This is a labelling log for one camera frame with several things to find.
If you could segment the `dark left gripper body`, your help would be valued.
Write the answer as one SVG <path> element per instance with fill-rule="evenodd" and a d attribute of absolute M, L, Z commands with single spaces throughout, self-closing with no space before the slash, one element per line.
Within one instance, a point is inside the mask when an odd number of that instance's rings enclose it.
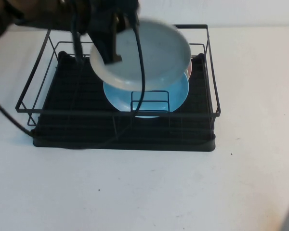
<path fill-rule="evenodd" d="M 91 0 L 91 16 L 86 32 L 118 33 L 131 27 L 136 21 L 137 0 Z"/>

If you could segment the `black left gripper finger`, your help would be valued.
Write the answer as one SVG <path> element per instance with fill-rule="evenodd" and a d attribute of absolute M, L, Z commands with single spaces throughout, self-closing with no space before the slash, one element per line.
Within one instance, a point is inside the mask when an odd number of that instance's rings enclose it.
<path fill-rule="evenodd" d="M 111 13 L 104 18 L 92 20 L 91 39 L 100 53 L 104 64 L 114 64 L 122 61 L 122 57 L 117 54 L 116 38 L 118 15 Z"/>

